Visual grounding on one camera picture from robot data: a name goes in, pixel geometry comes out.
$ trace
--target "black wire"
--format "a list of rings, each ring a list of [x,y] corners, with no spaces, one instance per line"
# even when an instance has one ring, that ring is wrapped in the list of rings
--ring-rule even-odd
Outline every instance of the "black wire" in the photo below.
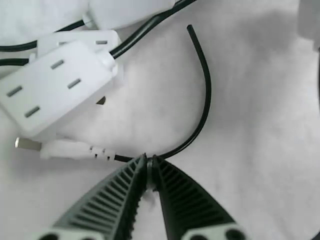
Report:
[[[320,49],[319,49],[319,63],[318,63],[318,101],[319,101],[319,108],[320,108]]]
[[[29,62],[28,58],[0,59],[0,66],[23,66]]]
[[[161,154],[160,157],[167,159],[170,158],[178,153],[180,153],[181,151],[183,151],[184,149],[186,149],[196,138],[197,136],[200,134],[201,130],[203,129],[207,118],[208,118],[208,114],[210,111],[210,104],[211,104],[211,76],[210,76],[210,70],[208,67],[208,63],[206,61],[206,57],[205,54],[201,48],[201,45],[199,43],[199,40],[197,38],[197,35],[195,33],[194,28],[192,27],[192,25],[189,25],[187,27],[187,30],[189,32],[189,35],[191,37],[191,40],[193,42],[193,45],[195,47],[196,53],[198,55],[198,58],[200,60],[201,66],[202,66],[202,70],[204,73],[204,79],[205,79],[205,101],[204,101],[204,107],[203,107],[203,112],[201,115],[201,119],[197,125],[197,127],[195,128],[195,130],[193,131],[193,133],[191,134],[191,136],[184,141],[181,145],[179,145],[178,147],[176,147],[175,149],[168,151],[164,154]],[[128,156],[121,156],[121,155],[116,155],[114,158],[116,161],[120,161],[120,162],[128,162],[132,159],[132,157],[128,157]]]
[[[136,30],[130,37],[128,37],[122,44],[113,49],[110,52],[110,54],[113,56],[114,59],[120,57],[163,20],[167,19],[176,12],[184,9],[188,5],[194,3],[195,1],[196,0],[180,0],[170,10],[164,11],[153,16],[146,23],[144,23],[138,30]]]
[[[70,31],[70,30],[76,29],[78,27],[81,27],[84,24],[85,24],[84,21],[80,20],[80,21],[74,22],[68,26],[65,26],[55,32]],[[0,52],[20,52],[20,51],[25,51],[25,50],[29,50],[29,49],[34,49],[36,47],[37,47],[37,41],[31,41],[31,42],[19,44],[19,45],[0,46]]]

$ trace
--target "power strip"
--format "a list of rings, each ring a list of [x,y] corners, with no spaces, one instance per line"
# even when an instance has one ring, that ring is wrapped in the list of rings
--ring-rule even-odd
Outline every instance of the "power strip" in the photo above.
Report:
[[[87,31],[62,31],[54,32],[41,37],[37,41],[37,52],[32,53],[29,57],[29,62],[42,57],[43,55],[59,48],[65,44],[81,41],[93,52],[100,50],[111,51],[121,44],[119,35],[114,30],[87,30]],[[116,85],[123,85],[125,82],[124,64],[121,59],[117,59],[116,65],[113,68],[115,75],[114,81]]]
[[[117,74],[108,50],[74,41],[45,54],[0,81],[0,105],[24,137],[46,142],[107,92]]]

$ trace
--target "black electrical cord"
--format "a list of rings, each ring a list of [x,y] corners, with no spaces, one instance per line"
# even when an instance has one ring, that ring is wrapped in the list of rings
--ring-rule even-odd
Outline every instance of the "black electrical cord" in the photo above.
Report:
[[[196,53],[198,55],[198,58],[200,60],[200,63],[201,63],[201,66],[202,66],[202,70],[203,70],[203,73],[204,73],[204,79],[205,79],[205,101],[204,101],[204,107],[203,107],[203,112],[202,112],[202,115],[201,115],[201,119],[200,119],[197,127],[195,128],[195,130],[191,134],[191,136],[186,141],[184,141],[181,145],[176,147],[175,149],[161,154],[160,157],[162,157],[164,159],[170,158],[170,157],[180,153],[181,151],[186,149],[197,138],[197,136],[200,134],[201,130],[203,129],[203,127],[204,127],[204,125],[205,125],[205,123],[207,121],[209,110],[210,110],[210,104],[211,104],[211,76],[210,76],[208,63],[206,61],[205,54],[204,54],[204,52],[203,52],[203,50],[201,48],[201,45],[199,43],[199,40],[197,38],[197,35],[196,35],[195,30],[192,27],[192,25],[189,25],[187,27],[187,30],[189,32],[189,35],[190,35],[191,40],[193,42],[193,45],[195,47]],[[128,161],[130,161],[132,159],[132,157],[115,155],[114,159],[116,161],[120,161],[120,162],[128,162]]]
[[[180,0],[173,6],[173,8],[153,16],[141,27],[139,27],[138,30],[136,30],[122,44],[113,49],[110,52],[110,54],[113,56],[114,59],[120,57],[162,21],[164,21],[171,15],[175,14],[176,12],[179,12],[180,10],[189,6],[190,4],[194,3],[195,1],[197,0]]]
[[[0,66],[23,66],[29,62],[28,58],[0,59]]]
[[[318,102],[320,108],[320,48],[319,48],[319,63],[318,63]]]
[[[84,24],[85,24],[84,21],[80,20],[80,21],[74,22],[68,26],[65,26],[55,32],[70,31],[70,30],[76,29],[78,27],[81,27]],[[0,52],[20,52],[20,51],[25,51],[25,50],[29,50],[29,49],[34,49],[36,47],[37,47],[37,41],[31,41],[31,42],[19,44],[19,45],[0,46]]]
[[[149,33],[153,28],[155,28],[162,21],[170,17],[171,15],[179,12],[190,4],[194,3],[197,0],[180,0],[178,1],[173,8],[159,13],[152,18],[150,18],[145,24],[143,24],[138,30],[136,30],[131,36],[129,36],[123,43],[113,49],[110,54],[114,59],[120,57],[130,48],[132,48],[140,39],[142,39],[147,33]],[[57,32],[70,31],[76,29],[78,27],[83,26],[85,23],[80,20],[71,25],[68,25],[64,28],[61,28]],[[0,46],[0,52],[19,52],[25,51],[29,49],[33,49],[37,47],[37,41],[28,42],[20,45],[12,45],[12,46]]]

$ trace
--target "white fabric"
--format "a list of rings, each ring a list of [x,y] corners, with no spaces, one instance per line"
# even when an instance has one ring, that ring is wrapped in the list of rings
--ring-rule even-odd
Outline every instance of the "white fabric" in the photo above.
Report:
[[[0,1],[0,43],[14,44],[78,20],[85,0]],[[259,240],[309,240],[320,229],[317,54],[296,34],[298,0],[200,0],[157,26],[126,55],[127,82],[61,134],[119,154],[162,153],[194,129],[204,77],[193,24],[212,75],[199,138],[169,161],[200,183]],[[121,32],[128,36],[133,26]],[[1,53],[0,58],[27,56]],[[14,68],[0,67],[0,76]],[[41,161],[15,150],[0,112],[0,239],[52,225],[121,163]],[[166,239],[161,207],[142,200],[133,239]]]

